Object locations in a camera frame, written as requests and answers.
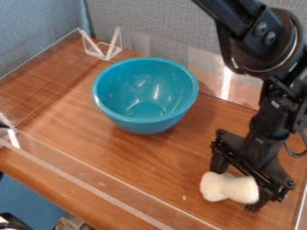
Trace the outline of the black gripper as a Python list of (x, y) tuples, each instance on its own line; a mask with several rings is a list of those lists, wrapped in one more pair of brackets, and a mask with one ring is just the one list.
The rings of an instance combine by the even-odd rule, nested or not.
[(270, 201), (282, 201), (297, 186), (280, 163), (278, 153), (290, 134), (302, 134), (307, 129), (307, 88), (292, 93), (270, 86), (262, 91), (260, 105), (246, 137), (225, 129), (217, 131), (210, 162), (210, 171), (214, 173), (225, 173), (233, 165), (254, 177), (260, 186), (260, 200), (245, 207), (253, 213)]

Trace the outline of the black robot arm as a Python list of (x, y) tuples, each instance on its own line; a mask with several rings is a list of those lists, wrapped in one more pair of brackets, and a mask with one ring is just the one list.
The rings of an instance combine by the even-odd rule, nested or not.
[(307, 42), (298, 17), (258, 0), (194, 0), (213, 17), (221, 54), (228, 68), (264, 80), (260, 111), (241, 137), (225, 129), (212, 142), (210, 170), (225, 173), (236, 166), (256, 178), (260, 200), (246, 209), (258, 211), (282, 201), (296, 189), (278, 153), (290, 135), (307, 130)]

